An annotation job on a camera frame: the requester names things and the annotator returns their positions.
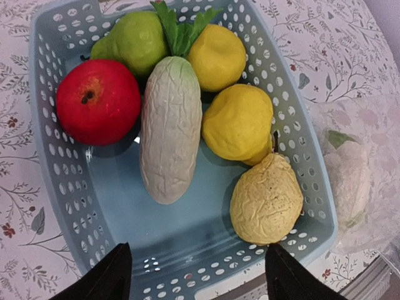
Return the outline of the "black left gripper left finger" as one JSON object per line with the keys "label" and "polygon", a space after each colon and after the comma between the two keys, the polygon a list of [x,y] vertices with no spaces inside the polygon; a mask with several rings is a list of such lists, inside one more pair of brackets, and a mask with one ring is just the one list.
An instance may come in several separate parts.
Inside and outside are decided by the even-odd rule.
{"label": "black left gripper left finger", "polygon": [[131,250],[120,243],[80,280],[51,300],[128,300],[131,289]]}

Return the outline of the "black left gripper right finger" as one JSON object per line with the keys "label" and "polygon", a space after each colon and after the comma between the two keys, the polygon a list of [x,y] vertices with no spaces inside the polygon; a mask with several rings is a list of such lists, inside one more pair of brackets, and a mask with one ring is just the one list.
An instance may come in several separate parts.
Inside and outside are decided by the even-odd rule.
{"label": "black left gripper right finger", "polygon": [[265,274],[270,300],[346,300],[315,278],[280,244],[269,245]]}

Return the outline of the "clear zip top bag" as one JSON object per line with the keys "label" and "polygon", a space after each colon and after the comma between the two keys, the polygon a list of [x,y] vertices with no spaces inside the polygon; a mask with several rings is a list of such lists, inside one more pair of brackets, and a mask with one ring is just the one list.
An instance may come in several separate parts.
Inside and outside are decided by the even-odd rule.
{"label": "clear zip top bag", "polygon": [[310,104],[339,224],[334,253],[376,250],[399,270],[399,95]]}

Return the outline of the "white radish toy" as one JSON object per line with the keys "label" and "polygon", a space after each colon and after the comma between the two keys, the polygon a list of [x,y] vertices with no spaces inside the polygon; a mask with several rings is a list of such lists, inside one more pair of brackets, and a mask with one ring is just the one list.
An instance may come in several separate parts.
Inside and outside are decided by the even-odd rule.
{"label": "white radish toy", "polygon": [[170,55],[149,76],[141,112],[140,168],[148,194],[159,204],[176,202],[192,181],[203,116],[198,77],[188,61],[190,49],[219,14],[209,8],[194,22],[179,22],[164,1],[152,3]]}

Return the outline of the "red apple toy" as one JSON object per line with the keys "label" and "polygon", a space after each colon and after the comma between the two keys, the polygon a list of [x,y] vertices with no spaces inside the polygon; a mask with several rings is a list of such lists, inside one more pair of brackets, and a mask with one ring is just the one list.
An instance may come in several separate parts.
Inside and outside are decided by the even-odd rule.
{"label": "red apple toy", "polygon": [[61,127],[90,146],[119,142],[141,112],[138,82],[120,62],[90,59],[70,71],[56,93]]}

